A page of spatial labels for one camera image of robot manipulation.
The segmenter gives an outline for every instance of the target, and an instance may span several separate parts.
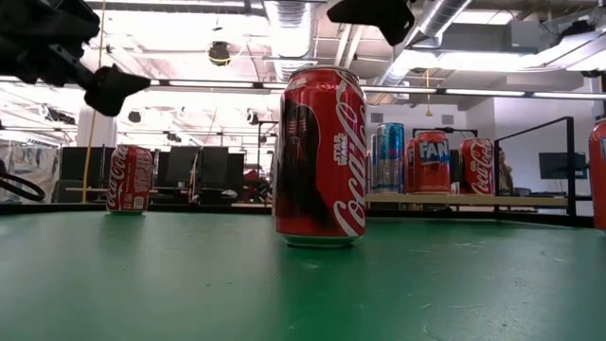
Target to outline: red soda can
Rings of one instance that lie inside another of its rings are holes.
[[[589,135],[589,176],[594,202],[594,227],[606,230],[606,118]]]
[[[107,209],[114,212],[142,213],[148,209],[152,180],[150,150],[117,145],[112,153]]]
[[[411,138],[406,142],[406,160],[404,162],[404,192],[406,194],[414,193],[415,185],[415,139]]]
[[[423,132],[415,140],[416,194],[450,194],[450,147],[443,132]]]
[[[290,78],[281,99],[276,230],[308,247],[352,244],[365,232],[365,94],[349,70]]]
[[[494,195],[494,148],[487,138],[466,138],[459,148],[461,194]]]

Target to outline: green table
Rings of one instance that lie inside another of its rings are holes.
[[[341,250],[269,216],[0,217],[0,340],[606,339],[606,235],[369,219]]]

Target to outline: can lid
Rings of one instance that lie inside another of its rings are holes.
[[[301,73],[301,72],[306,72],[306,71],[311,71],[311,70],[340,70],[340,71],[345,71],[347,73],[349,73],[351,76],[355,77],[356,79],[358,79],[358,75],[354,74],[353,71],[341,67],[341,66],[333,66],[333,65],[308,65],[308,66],[303,66],[300,67],[298,69],[296,69],[293,74],[291,75],[291,77],[289,77],[289,80],[296,75],[297,73]]]
[[[424,134],[435,134],[435,133],[439,133],[439,134],[446,134],[442,131],[425,131],[425,132],[420,132],[419,135],[424,135]]]
[[[400,127],[403,127],[403,126],[404,126],[403,124],[398,123],[398,122],[386,122],[386,123],[381,123],[381,124],[379,124],[379,125],[377,126],[377,128],[379,128],[379,127],[386,127],[386,126],[388,126],[388,125],[397,125],[397,126],[400,126]]]

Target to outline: white wall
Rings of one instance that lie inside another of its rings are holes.
[[[456,105],[432,105],[431,117],[426,116],[427,105],[421,104],[415,108],[409,105],[378,105],[368,106],[366,110],[366,137],[367,146],[370,148],[370,137],[377,132],[377,123],[370,123],[371,113],[383,114],[383,123],[401,123],[404,125],[404,139],[412,138],[413,128],[436,128],[444,127],[442,124],[442,115],[454,116],[454,128],[466,129],[465,112],[458,111]],[[463,140],[461,134],[449,134],[451,149],[458,149]]]
[[[585,85],[576,91],[589,92],[590,89]],[[575,151],[588,154],[587,139],[594,127],[591,101],[494,99],[494,134],[503,137],[565,116],[575,119]],[[514,187],[566,191],[566,180],[541,180],[539,171],[539,153],[566,152],[564,122],[502,141],[501,148],[506,153],[506,163],[512,168]],[[578,180],[577,194],[590,193],[589,180]],[[579,215],[593,215],[590,202],[578,203],[577,208]]]
[[[478,137],[494,140],[494,99],[485,99],[465,113],[468,129],[476,129]]]

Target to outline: blue can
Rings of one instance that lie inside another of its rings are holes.
[[[377,167],[375,189],[378,193],[404,193],[404,126],[384,123],[377,127]]]

